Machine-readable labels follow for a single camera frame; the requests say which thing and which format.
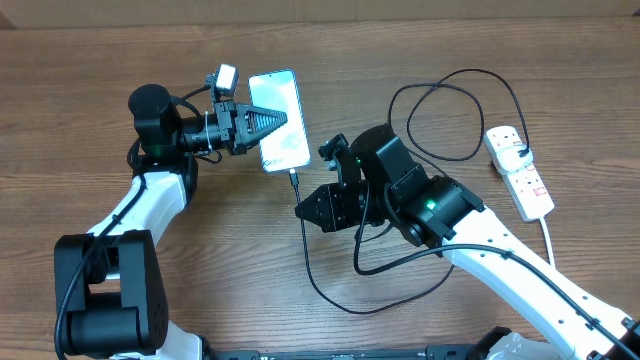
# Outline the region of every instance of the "cable connector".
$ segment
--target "cable connector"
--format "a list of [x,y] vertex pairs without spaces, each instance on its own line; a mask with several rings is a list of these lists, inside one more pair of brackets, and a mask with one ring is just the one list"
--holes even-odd
[[291,180],[291,186],[293,186],[294,188],[297,188],[298,184],[300,184],[296,169],[293,169],[293,168],[289,169],[289,180]]

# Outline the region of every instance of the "power strip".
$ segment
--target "power strip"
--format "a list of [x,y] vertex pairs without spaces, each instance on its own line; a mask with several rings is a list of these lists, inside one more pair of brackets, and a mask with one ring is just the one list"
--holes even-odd
[[[516,129],[512,126],[498,126],[489,129],[484,135],[484,143],[487,144],[487,149],[496,167],[499,166],[496,156],[497,153],[504,151],[506,148],[522,146],[522,140]],[[524,221],[540,220],[547,244],[549,263],[555,268],[551,238],[544,220],[545,215],[553,210],[554,205],[549,191],[542,183],[542,178],[540,174],[538,174],[538,170],[536,170],[536,167],[531,163],[514,172],[502,175],[502,179],[507,185],[507,189],[522,219]]]

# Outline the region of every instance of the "wood grain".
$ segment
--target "wood grain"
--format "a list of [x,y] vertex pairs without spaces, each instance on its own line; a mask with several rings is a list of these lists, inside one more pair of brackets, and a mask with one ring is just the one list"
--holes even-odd
[[[0,359],[51,359],[55,321],[52,250],[82,233],[129,188],[135,139],[127,99],[145,83],[177,95],[220,62],[250,74],[293,68],[311,146],[338,132],[353,139],[385,121],[402,85],[463,67],[509,80],[527,117],[536,163],[554,198],[549,216],[559,269],[637,318],[640,295],[640,22],[628,19],[421,21],[149,27],[0,32]],[[481,101],[487,127],[518,125],[506,90],[465,75],[452,83]],[[398,99],[404,122],[419,97]],[[206,107],[206,96],[194,99]],[[436,92],[412,123],[429,150],[469,153],[475,105]],[[440,163],[544,256],[541,231],[523,223],[486,150]],[[301,171],[309,194],[334,173],[313,154]],[[320,299],[303,267],[295,199],[284,174],[259,154],[201,166],[199,188],[158,246],[171,318],[218,349],[261,351],[421,347],[475,342],[495,325],[537,332],[486,286],[455,270],[425,299],[375,316],[344,314]],[[313,272],[337,301],[370,309],[435,283],[447,264],[421,259],[362,278],[351,266],[353,231],[310,227]],[[397,233],[368,243],[363,266],[415,249]]]

